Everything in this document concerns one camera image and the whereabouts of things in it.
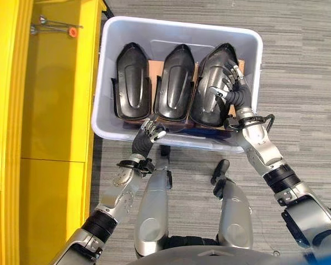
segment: black molded cover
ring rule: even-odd
[[[163,119],[183,120],[194,84],[194,58],[189,47],[178,45],[165,59],[162,78],[157,77],[154,112]]]
[[[118,78],[112,79],[114,112],[125,120],[140,120],[151,113],[148,61],[140,46],[127,44],[116,61]]]
[[[211,127],[223,125],[230,105],[224,104],[221,99],[218,100],[208,88],[210,86],[224,87],[223,69],[228,60],[238,64],[235,50],[228,43],[218,46],[202,60],[190,112],[190,117],[194,122]]]

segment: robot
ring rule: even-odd
[[[224,71],[231,81],[224,88],[209,87],[217,100],[233,104],[236,117],[226,125],[248,161],[272,189],[284,207],[282,218],[305,255],[290,261],[252,250],[250,207],[245,194],[225,176],[229,162],[222,160],[211,180],[213,193],[222,199],[216,240],[194,236],[168,237],[167,189],[172,185],[169,148],[162,148],[156,165],[148,158],[153,144],[166,135],[154,120],[146,119],[133,143],[132,154],[118,163],[113,185],[80,229],[66,242],[50,264],[95,264],[118,223],[129,213],[142,178],[151,173],[135,226],[135,250],[140,259],[131,264],[317,264],[331,257],[331,209],[301,181],[270,141],[273,115],[257,116],[251,109],[251,93],[239,67],[231,62]]]

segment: white plastic bin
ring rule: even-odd
[[[102,138],[132,141],[137,129],[130,129],[117,118],[113,109],[111,78],[116,77],[116,59],[124,45],[141,45],[151,60],[163,61],[177,44],[191,48],[195,62],[200,62],[213,48],[230,43],[239,59],[245,61],[245,78],[252,88],[252,108],[256,112],[263,42],[258,33],[249,29],[229,28],[170,22],[163,20],[113,17],[103,29],[97,87],[92,115],[92,128]],[[231,134],[226,137],[194,136],[186,133],[168,133],[159,144],[213,151],[242,152]]]

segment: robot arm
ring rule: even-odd
[[[142,177],[153,171],[154,165],[147,156],[154,142],[165,135],[164,130],[156,130],[152,120],[145,120],[132,143],[132,155],[118,164],[113,185],[108,187],[93,213],[70,237],[51,265],[95,264],[109,236],[129,213]]]
[[[234,104],[237,142],[250,164],[273,190],[275,199],[285,207],[282,217],[290,233],[301,247],[316,250],[324,241],[331,241],[331,209],[296,176],[270,141],[268,131],[263,127],[266,118],[256,116],[251,109],[251,94],[243,74],[234,63],[229,68],[236,78],[233,90],[227,92],[216,87],[210,87],[210,90]]]

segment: yellow shelf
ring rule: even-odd
[[[89,213],[102,10],[102,0],[0,1],[2,265],[46,264]],[[83,29],[30,35],[40,14]]]

